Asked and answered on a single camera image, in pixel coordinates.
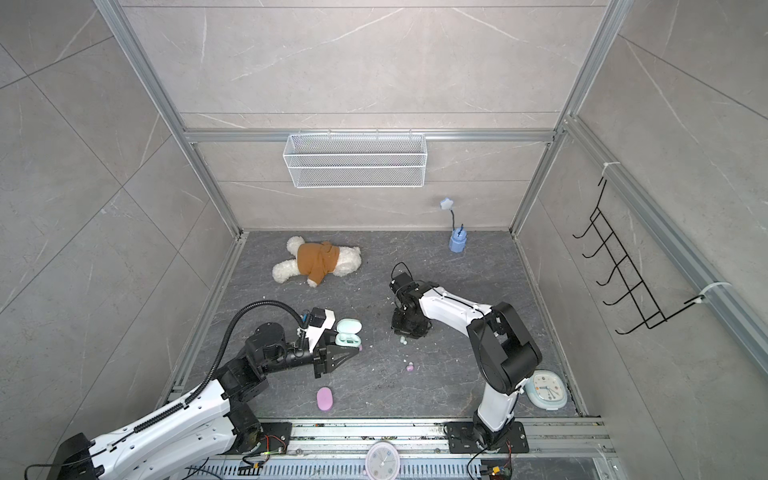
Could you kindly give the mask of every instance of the stuffed toy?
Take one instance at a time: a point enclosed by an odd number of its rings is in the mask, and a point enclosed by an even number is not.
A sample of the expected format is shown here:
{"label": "stuffed toy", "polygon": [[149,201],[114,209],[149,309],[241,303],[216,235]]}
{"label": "stuffed toy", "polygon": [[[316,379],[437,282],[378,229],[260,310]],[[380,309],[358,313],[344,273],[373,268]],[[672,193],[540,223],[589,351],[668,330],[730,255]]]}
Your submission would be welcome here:
{"label": "stuffed toy", "polygon": [[314,288],[327,273],[345,276],[362,263],[359,247],[336,247],[327,241],[305,243],[302,237],[289,238],[286,246],[295,258],[273,267],[272,278],[278,283],[285,283],[292,276],[307,275],[307,284]]}

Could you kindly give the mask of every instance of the small pink object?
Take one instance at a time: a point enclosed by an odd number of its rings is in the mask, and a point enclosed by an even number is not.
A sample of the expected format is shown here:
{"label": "small pink object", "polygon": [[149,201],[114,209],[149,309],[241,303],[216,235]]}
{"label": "small pink object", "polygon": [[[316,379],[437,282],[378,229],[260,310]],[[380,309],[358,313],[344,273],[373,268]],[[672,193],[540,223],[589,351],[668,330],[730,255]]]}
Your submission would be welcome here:
{"label": "small pink object", "polygon": [[323,388],[317,391],[317,408],[323,410],[324,412],[327,412],[331,410],[332,406],[333,406],[333,394],[331,393],[331,389],[324,386]]}

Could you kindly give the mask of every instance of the dark marble floor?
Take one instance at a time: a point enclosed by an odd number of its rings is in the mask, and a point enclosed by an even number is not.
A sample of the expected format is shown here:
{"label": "dark marble floor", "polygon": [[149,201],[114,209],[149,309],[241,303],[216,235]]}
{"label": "dark marble floor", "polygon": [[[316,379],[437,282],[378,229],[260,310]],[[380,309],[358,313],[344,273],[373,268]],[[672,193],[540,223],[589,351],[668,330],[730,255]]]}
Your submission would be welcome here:
{"label": "dark marble floor", "polygon": [[[296,234],[307,241],[330,240],[335,245],[360,247],[362,266],[342,278],[328,275],[314,289],[303,276],[280,285],[272,279],[272,266],[290,258],[286,241]],[[470,232],[467,247],[458,254],[448,250],[448,235],[418,231],[252,232],[187,388],[205,376],[237,310],[267,298],[283,301],[297,311],[318,306],[334,310],[338,319],[359,319],[363,350],[321,379],[314,379],[309,366],[270,375],[268,390],[251,402],[260,418],[471,416],[482,399],[484,381],[466,337],[434,322],[427,336],[402,345],[390,329],[393,303],[389,275],[399,261],[408,264],[414,277],[437,282],[451,293],[480,303],[505,301],[513,305],[541,349],[544,359],[539,368],[562,374],[509,234]],[[285,312],[259,308],[238,323],[224,361],[264,322],[279,322],[289,341],[296,338],[296,324]],[[407,362],[413,362],[413,372],[406,372]],[[329,412],[321,412],[316,405],[316,392],[323,386],[333,391]],[[526,396],[521,396],[515,412],[532,417],[577,415],[572,401],[561,410],[547,412],[533,406]]]}
{"label": "dark marble floor", "polygon": [[[504,461],[483,463],[504,466]],[[511,465],[510,480],[602,480],[592,458],[513,458]]]}

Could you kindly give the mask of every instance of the white mesh basket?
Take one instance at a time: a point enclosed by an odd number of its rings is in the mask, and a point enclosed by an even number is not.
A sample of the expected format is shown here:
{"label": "white mesh basket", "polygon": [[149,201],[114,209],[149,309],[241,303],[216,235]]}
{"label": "white mesh basket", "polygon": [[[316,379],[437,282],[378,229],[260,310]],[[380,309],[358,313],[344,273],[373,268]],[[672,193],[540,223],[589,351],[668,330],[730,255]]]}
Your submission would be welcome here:
{"label": "white mesh basket", "polygon": [[293,134],[283,158],[297,188],[422,187],[422,134]]}

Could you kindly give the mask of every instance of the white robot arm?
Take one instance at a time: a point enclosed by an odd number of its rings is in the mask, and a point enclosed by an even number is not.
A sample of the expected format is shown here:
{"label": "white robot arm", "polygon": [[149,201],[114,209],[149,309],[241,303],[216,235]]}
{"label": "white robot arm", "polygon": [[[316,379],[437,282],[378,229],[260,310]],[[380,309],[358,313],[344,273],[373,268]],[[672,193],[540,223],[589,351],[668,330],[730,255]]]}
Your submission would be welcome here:
{"label": "white robot arm", "polygon": [[541,351],[515,309],[490,306],[450,293],[435,283],[400,273],[389,284],[398,300],[392,328],[418,339],[442,322],[469,337],[486,384],[475,413],[474,440],[494,449],[515,417],[518,395],[541,361]]}
{"label": "white robot arm", "polygon": [[[237,321],[265,305],[288,311],[299,323],[299,339],[287,343],[280,324],[263,323],[235,358],[220,367]],[[82,433],[65,440],[48,480],[161,480],[212,455],[255,451],[264,432],[247,402],[267,388],[267,373],[313,365],[319,378],[358,353],[356,347],[335,344],[335,322],[331,310],[315,308],[302,317],[276,300],[245,306],[230,322],[219,355],[197,388],[93,440]]]}
{"label": "white robot arm", "polygon": [[[486,380],[470,425],[472,439],[487,450],[501,446],[518,394],[541,361],[515,310],[507,303],[472,302],[406,273],[390,287],[399,302],[392,318],[397,334],[419,338],[437,320],[469,338]],[[281,325],[261,324],[235,358],[220,367],[234,325],[246,312],[265,305],[289,312],[299,323],[299,339],[287,343]],[[358,353],[335,344],[335,320],[331,310],[315,308],[302,317],[276,300],[245,306],[230,322],[214,365],[194,391],[91,441],[82,433],[65,440],[48,480],[161,480],[212,455],[256,451],[263,428],[247,402],[268,386],[267,373],[311,364],[319,378]]]}

